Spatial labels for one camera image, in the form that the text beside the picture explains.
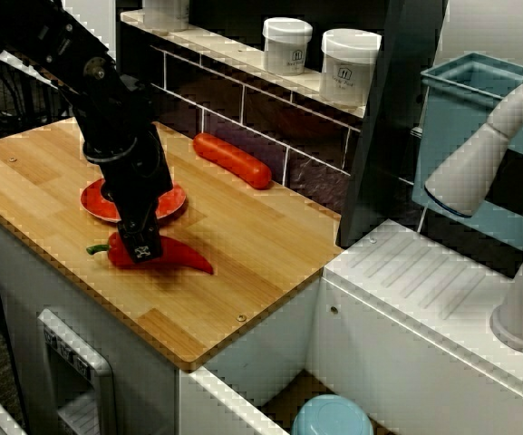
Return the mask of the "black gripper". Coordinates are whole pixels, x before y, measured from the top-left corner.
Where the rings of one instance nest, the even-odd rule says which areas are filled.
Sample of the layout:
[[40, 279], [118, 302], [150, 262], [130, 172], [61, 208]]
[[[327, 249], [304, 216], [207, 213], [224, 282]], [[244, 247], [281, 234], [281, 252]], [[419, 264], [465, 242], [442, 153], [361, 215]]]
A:
[[173, 184], [156, 126], [150, 122], [130, 138], [88, 135], [83, 153], [101, 169], [101, 195], [116, 207], [118, 234], [132, 263], [161, 257], [156, 207]]

